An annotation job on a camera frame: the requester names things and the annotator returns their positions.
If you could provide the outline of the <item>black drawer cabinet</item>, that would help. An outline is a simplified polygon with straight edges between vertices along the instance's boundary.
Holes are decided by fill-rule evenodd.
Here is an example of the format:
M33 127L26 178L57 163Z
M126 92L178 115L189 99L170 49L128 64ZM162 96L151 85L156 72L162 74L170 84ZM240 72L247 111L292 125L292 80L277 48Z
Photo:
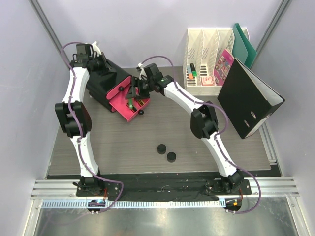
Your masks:
M115 112L116 110L110 105L110 100L106 99L106 95L126 77L131 76L131 74L109 59L104 69L88 69L88 72L90 76L86 84L86 89L89 91L90 96L110 112Z

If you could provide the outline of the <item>green lip balm tube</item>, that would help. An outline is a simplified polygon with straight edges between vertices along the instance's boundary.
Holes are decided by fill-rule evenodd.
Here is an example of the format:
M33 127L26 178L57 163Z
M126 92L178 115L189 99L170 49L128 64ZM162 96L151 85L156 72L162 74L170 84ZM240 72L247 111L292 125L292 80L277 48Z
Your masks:
M132 99L129 99L129 100L128 100L128 107L129 107L130 109L133 109Z

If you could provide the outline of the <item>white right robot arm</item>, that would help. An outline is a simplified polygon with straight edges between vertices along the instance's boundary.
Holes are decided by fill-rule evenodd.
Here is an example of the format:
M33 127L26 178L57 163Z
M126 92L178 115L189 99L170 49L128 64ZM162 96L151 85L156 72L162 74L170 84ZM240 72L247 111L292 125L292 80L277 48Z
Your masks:
M150 92L155 91L176 102L190 114L191 132L206 145L214 158L222 190L227 194L238 191L244 177L221 140L214 104L197 99L185 91L171 76L164 76L155 63L147 66L139 63L137 70L139 76L132 77L126 99L146 99L150 97Z

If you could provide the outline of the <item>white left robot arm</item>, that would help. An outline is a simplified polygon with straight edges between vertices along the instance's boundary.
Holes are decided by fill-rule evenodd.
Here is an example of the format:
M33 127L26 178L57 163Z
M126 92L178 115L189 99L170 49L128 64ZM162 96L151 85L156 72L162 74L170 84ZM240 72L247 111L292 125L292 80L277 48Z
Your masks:
M62 132L73 143L80 165L80 179L74 183L79 196L100 196L105 191L100 169L91 146L92 119L83 104L90 73L97 71L106 61L97 42L75 42L77 52L67 62L69 83L62 102L55 104L55 112Z

